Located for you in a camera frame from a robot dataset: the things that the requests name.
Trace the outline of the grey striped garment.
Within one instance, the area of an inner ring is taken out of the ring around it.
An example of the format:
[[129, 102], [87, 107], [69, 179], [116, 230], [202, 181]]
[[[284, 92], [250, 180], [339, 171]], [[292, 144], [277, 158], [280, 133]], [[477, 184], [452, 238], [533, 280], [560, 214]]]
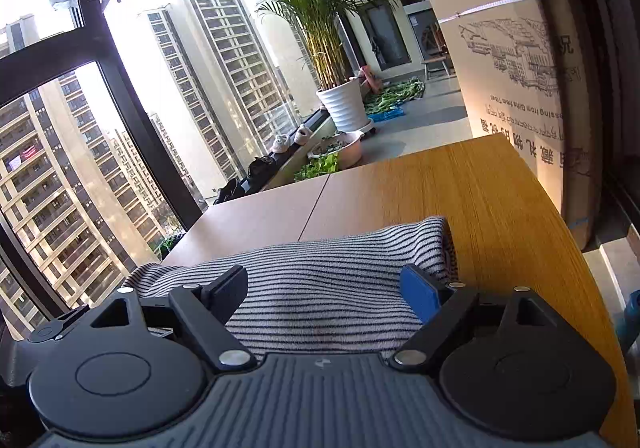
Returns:
[[194, 266], [145, 264], [124, 283], [142, 298], [161, 298], [185, 284], [205, 286], [240, 265], [248, 275], [247, 296], [226, 327], [257, 358], [268, 353], [390, 356], [421, 327], [400, 293], [400, 272], [409, 264], [440, 282], [457, 280], [445, 217], [265, 246]]

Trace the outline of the green knitted slipper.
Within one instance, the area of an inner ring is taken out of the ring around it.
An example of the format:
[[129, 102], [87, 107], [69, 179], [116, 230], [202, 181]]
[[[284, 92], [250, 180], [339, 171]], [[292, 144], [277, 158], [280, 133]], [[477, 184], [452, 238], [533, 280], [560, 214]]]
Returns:
[[166, 257], [168, 257], [170, 252], [175, 249], [175, 246], [183, 237], [184, 232], [179, 232], [178, 234], [173, 234], [172, 236], [163, 239], [154, 250], [154, 253], [160, 260], [164, 260]]

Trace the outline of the black shoe on sill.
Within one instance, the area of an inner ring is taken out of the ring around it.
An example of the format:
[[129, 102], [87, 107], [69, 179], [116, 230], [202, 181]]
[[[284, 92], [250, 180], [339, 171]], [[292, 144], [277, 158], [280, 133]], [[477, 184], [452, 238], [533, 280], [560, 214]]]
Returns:
[[227, 185], [224, 186], [224, 188], [219, 190], [214, 203], [221, 204], [244, 196], [245, 190], [242, 186], [242, 182], [237, 178], [232, 178], [227, 182]]
[[247, 179], [252, 186], [264, 184], [277, 173], [278, 164], [273, 156], [255, 158], [247, 168]]

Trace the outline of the small pink baby shoe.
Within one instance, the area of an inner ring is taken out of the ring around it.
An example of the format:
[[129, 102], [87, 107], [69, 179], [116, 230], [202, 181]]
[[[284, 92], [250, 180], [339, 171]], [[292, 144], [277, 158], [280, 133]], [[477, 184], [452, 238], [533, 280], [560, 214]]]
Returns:
[[271, 144], [270, 151], [273, 154], [283, 154], [290, 148], [290, 138], [286, 135], [277, 135]]

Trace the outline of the green leafy vegetable plant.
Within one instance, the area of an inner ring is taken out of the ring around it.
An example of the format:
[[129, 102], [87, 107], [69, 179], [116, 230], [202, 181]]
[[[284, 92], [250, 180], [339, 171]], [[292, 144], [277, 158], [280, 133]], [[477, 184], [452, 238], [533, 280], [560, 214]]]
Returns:
[[294, 180], [301, 182], [302, 180], [333, 174], [337, 171], [338, 155], [336, 152], [332, 152], [309, 160], [294, 174]]

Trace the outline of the pink basin with plants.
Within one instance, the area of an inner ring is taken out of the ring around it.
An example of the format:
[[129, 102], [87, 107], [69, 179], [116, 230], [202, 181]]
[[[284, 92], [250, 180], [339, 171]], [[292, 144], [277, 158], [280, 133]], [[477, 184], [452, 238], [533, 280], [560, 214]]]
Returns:
[[337, 158], [337, 168], [340, 171], [347, 170], [362, 159], [362, 138], [361, 130], [339, 132], [331, 137], [322, 138], [321, 142], [307, 153], [307, 158], [314, 160], [334, 154]]

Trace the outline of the green vegetables on floor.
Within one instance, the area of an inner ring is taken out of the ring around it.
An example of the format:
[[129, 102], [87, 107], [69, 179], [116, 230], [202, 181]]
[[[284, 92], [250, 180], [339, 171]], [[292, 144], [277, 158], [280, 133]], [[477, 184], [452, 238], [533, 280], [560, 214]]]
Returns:
[[377, 94], [370, 94], [364, 100], [368, 116], [376, 116], [399, 109], [405, 102], [420, 98], [425, 84], [420, 78], [410, 78], [384, 86]]

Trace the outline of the small wooden stool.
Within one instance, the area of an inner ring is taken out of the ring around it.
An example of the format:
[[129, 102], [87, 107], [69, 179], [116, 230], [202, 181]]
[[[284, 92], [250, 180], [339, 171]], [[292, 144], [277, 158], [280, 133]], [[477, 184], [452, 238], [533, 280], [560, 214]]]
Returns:
[[447, 78], [454, 76], [454, 66], [450, 64], [448, 54], [431, 56], [430, 58], [424, 59], [422, 64], [426, 82], [430, 82], [431, 76], [436, 72], [444, 72]]

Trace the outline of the large cardboard box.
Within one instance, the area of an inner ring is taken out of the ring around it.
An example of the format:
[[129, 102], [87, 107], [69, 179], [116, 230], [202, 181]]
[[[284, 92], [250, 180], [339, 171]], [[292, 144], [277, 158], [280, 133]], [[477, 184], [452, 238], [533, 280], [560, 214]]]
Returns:
[[600, 205], [602, 142], [580, 0], [430, 2], [473, 136], [506, 136], [584, 248]]

